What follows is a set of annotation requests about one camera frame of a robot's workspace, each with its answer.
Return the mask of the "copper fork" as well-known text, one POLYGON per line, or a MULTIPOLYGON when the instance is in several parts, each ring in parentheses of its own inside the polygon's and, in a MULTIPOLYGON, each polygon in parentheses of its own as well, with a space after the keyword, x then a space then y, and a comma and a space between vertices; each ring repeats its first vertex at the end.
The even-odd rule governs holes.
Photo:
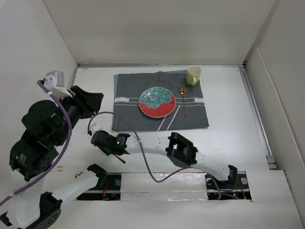
POLYGON ((114 155, 118 160, 120 160, 123 164, 126 164, 126 161, 123 160, 120 156, 114 155))

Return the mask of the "red and teal plate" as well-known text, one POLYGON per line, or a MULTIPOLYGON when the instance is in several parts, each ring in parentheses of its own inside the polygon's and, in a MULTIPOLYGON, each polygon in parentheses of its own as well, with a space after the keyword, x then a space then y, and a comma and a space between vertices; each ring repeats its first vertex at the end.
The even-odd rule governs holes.
POLYGON ((140 110, 152 118, 162 118, 171 114, 176 107, 174 94, 163 87, 146 89, 139 97, 140 110))

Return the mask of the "grey striped cloth placemat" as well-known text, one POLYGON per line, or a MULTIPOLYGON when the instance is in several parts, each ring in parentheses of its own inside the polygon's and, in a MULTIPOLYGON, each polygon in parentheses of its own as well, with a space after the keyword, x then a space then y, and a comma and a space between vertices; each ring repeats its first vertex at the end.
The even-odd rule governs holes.
POLYGON ((174 131, 208 128, 209 122, 200 83, 190 86, 186 82, 186 71, 131 73, 114 76, 115 115, 112 119, 114 131, 174 131), (187 118, 184 118, 183 100, 179 88, 184 87, 187 118), (162 118, 145 115, 139 108, 139 97, 148 88, 163 87, 170 90, 176 99, 174 111, 162 118))

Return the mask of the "copper spoon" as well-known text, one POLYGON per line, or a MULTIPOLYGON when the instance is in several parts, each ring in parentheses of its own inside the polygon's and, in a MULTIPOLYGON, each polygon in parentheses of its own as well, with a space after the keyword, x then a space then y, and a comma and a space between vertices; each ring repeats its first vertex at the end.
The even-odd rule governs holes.
POLYGON ((183 112, 184 112, 184 118, 186 119, 187 118, 187 111, 186 111, 185 100, 184 100, 184 96, 186 94, 186 89, 183 86, 179 88, 179 94, 181 95, 182 100, 183 100, 183 112))

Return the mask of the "pale yellow mug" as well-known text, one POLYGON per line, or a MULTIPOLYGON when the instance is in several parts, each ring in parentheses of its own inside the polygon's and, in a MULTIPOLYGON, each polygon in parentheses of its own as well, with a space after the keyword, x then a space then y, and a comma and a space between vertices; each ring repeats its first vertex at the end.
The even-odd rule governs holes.
POLYGON ((200 79, 201 73, 202 71, 199 66, 189 66, 187 69, 186 82, 191 86, 195 86, 200 79))

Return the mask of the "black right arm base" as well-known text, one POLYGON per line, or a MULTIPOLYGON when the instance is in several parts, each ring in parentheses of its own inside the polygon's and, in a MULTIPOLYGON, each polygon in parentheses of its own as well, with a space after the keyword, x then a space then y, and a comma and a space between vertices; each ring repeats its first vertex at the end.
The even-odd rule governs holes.
POLYGON ((252 200, 245 171, 237 173, 236 181, 218 181, 205 173, 208 200, 252 200))

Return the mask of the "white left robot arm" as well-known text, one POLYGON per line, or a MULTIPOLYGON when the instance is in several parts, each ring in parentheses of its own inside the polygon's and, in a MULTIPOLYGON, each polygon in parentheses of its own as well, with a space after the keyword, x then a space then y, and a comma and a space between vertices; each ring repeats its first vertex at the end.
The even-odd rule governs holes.
POLYGON ((73 86, 67 96, 49 92, 50 100, 34 103, 22 118, 26 130, 10 151, 13 193, 9 210, 0 219, 19 229, 47 229, 60 216, 62 207, 83 192, 106 185, 106 171, 90 165, 68 185, 43 192, 45 176, 59 163, 81 119, 100 110, 103 94, 73 86))

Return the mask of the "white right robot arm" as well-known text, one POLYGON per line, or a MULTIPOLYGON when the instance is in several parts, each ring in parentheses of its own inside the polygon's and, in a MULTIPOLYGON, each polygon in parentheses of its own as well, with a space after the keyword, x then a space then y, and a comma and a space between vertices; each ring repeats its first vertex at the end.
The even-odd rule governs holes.
POLYGON ((179 168, 196 168, 212 175, 226 188, 231 188, 238 181, 237 168, 221 163, 201 153, 193 143, 177 132, 169 137, 143 138, 136 135, 110 135, 106 131, 90 130, 91 144, 98 147, 105 155, 154 154, 166 156, 179 168))

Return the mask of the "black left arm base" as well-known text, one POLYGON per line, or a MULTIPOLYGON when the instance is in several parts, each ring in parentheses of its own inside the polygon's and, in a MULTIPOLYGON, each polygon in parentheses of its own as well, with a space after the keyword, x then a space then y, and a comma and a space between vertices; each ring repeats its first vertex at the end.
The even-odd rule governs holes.
POLYGON ((122 175, 110 173, 102 187, 99 185, 91 188, 77 197, 82 201, 117 201, 121 200, 122 175))

